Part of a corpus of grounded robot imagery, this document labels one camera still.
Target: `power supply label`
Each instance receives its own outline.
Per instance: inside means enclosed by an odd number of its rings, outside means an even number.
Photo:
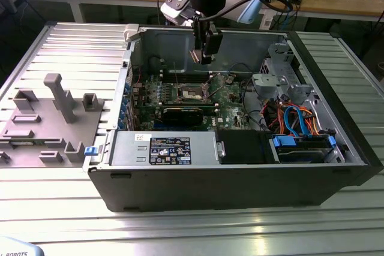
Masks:
[[[189,137],[151,138],[149,163],[152,165],[192,164]]]

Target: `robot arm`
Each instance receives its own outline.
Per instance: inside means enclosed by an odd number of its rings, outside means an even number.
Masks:
[[[191,55],[196,63],[210,64],[212,55],[218,52],[223,36],[213,21],[200,20],[220,14],[239,1],[241,0],[166,0],[161,6],[161,12],[176,25],[192,26],[195,45]],[[260,8],[259,0],[248,1],[228,11],[226,16],[239,22],[251,23]]]

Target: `white label sticker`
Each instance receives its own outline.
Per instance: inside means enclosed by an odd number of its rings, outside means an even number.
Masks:
[[[134,141],[150,141],[152,134],[135,134]]]

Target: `metal slotted surface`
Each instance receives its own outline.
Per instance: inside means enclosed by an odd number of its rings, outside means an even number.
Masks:
[[[376,155],[384,161],[384,91],[346,44],[329,34],[298,35]],[[300,70],[307,81],[302,67]]]
[[[95,31],[105,28],[83,26]],[[71,30],[68,28],[75,26],[60,23],[57,27]],[[117,28],[122,29],[122,26],[111,26],[108,30],[112,32]],[[55,43],[48,47],[47,43],[44,49],[57,49],[52,47]],[[122,51],[77,46],[71,49],[74,53],[87,50],[91,56],[94,54],[88,50],[92,49],[100,53],[100,57],[106,50],[109,53]],[[100,71],[103,64],[88,65],[99,69],[94,73],[105,72]],[[52,65],[44,67],[53,69]],[[75,67],[79,72],[71,77],[81,77],[83,65]],[[361,187],[343,189],[321,207],[113,213],[106,209],[81,168],[2,169],[0,233],[36,243],[47,256],[111,253],[376,256],[384,254],[383,192],[382,173]]]
[[[76,23],[50,27],[0,102],[0,129],[16,108],[11,99],[19,89],[33,89],[38,98],[52,98],[43,80],[47,73],[60,73],[62,87],[73,98],[94,92],[105,100],[96,138],[96,142],[102,141],[125,50],[124,27]]]

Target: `motherboard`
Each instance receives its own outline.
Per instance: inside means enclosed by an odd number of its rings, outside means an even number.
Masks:
[[[132,85],[136,131],[250,129],[234,74],[150,75]]]

